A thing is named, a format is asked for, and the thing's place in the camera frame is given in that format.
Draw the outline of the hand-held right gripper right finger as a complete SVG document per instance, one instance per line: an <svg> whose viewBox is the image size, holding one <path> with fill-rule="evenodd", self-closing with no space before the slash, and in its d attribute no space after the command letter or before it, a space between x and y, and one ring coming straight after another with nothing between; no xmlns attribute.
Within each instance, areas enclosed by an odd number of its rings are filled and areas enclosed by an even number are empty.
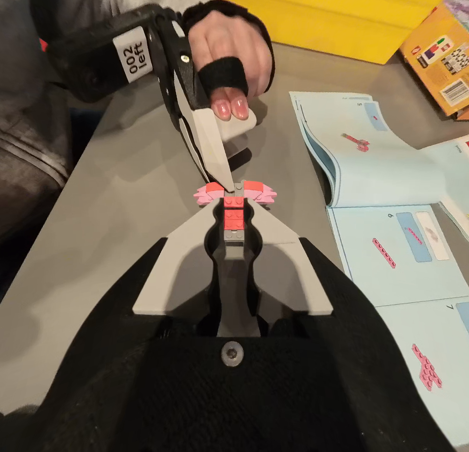
<svg viewBox="0 0 469 452"><path fill-rule="evenodd" d="M328 316L332 304L300 237L253 199L245 200L246 301L256 336L295 315Z"/></svg>

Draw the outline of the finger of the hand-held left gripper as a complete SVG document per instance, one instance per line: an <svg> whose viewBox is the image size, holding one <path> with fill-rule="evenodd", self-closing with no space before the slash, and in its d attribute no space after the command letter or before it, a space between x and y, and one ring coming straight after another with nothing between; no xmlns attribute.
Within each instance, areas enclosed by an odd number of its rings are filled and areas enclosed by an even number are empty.
<svg viewBox="0 0 469 452"><path fill-rule="evenodd" d="M192 159L194 160L196 166L199 168L201 174L203 177L206 179L207 182L212 182L214 181L213 179L207 179L203 167L201 164L201 159L198 151L196 150L195 142L192 137L191 133L191 126L189 123L189 110L190 105L188 103L187 98L185 97L183 92L177 92L176 93L176 106L179 108L179 113L180 113L180 118L179 118L179 126L181 130L182 137L185 141L185 144L192 156Z"/></svg>
<svg viewBox="0 0 469 452"><path fill-rule="evenodd" d="M234 192L232 174L214 113L210 108L190 109L189 123L207 179L213 179L227 192Z"/></svg>

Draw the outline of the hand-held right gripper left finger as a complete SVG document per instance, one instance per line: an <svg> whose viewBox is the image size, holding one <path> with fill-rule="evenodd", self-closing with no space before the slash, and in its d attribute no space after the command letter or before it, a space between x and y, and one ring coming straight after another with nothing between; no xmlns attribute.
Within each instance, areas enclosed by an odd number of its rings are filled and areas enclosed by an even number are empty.
<svg viewBox="0 0 469 452"><path fill-rule="evenodd" d="M167 236L133 305L135 315L170 316L197 324L210 313L213 260L205 241L216 224L214 211L220 201L201 208Z"/></svg>

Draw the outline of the pink red brick model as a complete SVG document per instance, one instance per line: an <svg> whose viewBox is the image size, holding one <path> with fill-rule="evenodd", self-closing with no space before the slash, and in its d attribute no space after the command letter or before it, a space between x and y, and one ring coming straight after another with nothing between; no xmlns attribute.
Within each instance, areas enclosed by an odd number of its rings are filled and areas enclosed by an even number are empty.
<svg viewBox="0 0 469 452"><path fill-rule="evenodd" d="M277 193L269 186L258 181L242 180L234 184L234 192L227 192L217 182L210 182L197 189L194 194L196 202L200 206L208 205L221 198L224 203L226 196L251 198L260 205L272 204ZM245 244L245 216L242 209L225 209L223 215L223 238L225 244L226 260L244 259Z"/></svg>

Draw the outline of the yellow plastic bin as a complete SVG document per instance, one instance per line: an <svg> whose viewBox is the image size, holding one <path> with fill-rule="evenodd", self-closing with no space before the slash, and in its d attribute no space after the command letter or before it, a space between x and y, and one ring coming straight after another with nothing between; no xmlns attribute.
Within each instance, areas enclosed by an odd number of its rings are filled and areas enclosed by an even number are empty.
<svg viewBox="0 0 469 452"><path fill-rule="evenodd" d="M273 42L385 64L443 0L227 0L265 24Z"/></svg>

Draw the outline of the grey desk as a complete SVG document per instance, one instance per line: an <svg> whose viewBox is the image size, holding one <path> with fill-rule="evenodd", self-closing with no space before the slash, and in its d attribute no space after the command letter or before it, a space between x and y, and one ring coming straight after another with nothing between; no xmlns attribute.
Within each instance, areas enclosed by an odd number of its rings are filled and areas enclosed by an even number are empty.
<svg viewBox="0 0 469 452"><path fill-rule="evenodd" d="M205 247L210 313L193 324L133 305L167 236L195 215L202 178L157 107L129 133L118 109L48 214L1 302L1 423L28 425L18 451L453 451L376 308L344 273L290 98L248 138L253 172L280 186L333 311L277 320L266 336L243 262L221 275L221 206Z"/></svg>

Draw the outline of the person's left hand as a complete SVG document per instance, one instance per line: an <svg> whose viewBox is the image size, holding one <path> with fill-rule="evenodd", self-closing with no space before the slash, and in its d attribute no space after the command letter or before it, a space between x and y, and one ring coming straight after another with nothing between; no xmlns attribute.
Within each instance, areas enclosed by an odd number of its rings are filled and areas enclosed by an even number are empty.
<svg viewBox="0 0 469 452"><path fill-rule="evenodd" d="M260 29L242 17L228 17L214 10L189 30L188 39L197 71L225 57L241 61L248 95L236 88L220 87L211 93L210 102L222 121L232 116L247 120L249 101L266 92L273 70L273 56Z"/></svg>

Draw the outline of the person's grey clothing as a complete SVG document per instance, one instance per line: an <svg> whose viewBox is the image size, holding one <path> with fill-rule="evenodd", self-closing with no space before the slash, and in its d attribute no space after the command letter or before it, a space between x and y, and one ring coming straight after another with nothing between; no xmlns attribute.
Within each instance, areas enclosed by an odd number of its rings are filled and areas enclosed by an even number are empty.
<svg viewBox="0 0 469 452"><path fill-rule="evenodd" d="M70 108L40 39L104 18L103 0L1 0L1 299L103 113Z"/></svg>

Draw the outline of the open light blue instruction booklet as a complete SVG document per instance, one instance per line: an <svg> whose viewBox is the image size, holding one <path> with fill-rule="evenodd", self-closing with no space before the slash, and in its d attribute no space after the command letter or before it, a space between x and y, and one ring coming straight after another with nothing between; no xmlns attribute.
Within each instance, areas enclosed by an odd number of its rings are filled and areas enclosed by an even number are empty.
<svg viewBox="0 0 469 452"><path fill-rule="evenodd" d="M445 181L401 140L371 96L290 92L302 137L331 187L345 274L392 333L452 446L468 445L468 283L431 208Z"/></svg>

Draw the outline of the closed instruction booklet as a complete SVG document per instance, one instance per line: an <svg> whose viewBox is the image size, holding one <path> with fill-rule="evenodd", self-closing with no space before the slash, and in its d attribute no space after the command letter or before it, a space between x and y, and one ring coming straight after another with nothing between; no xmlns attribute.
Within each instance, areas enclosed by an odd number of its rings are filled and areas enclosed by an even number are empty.
<svg viewBox="0 0 469 452"><path fill-rule="evenodd" d="M421 149L440 169L445 193L440 208L469 239L469 136L448 140Z"/></svg>

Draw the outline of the yellow toy box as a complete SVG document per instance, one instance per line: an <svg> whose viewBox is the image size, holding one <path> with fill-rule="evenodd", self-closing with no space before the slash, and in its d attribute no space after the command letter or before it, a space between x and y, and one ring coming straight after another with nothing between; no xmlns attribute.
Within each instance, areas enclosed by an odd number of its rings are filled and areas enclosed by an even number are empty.
<svg viewBox="0 0 469 452"><path fill-rule="evenodd" d="M400 52L446 116L469 119L469 0L443 0Z"/></svg>

